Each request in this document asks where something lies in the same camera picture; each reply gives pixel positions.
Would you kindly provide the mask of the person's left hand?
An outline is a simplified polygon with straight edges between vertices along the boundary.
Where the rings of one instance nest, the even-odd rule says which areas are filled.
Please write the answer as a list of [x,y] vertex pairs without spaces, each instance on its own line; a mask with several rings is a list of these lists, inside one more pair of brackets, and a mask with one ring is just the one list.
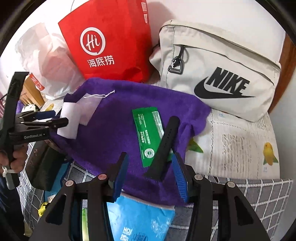
[[23,144],[21,148],[13,152],[14,161],[9,163],[9,159],[4,151],[0,152],[1,177],[3,176],[3,166],[10,165],[16,173],[20,173],[25,167],[27,159],[28,144]]

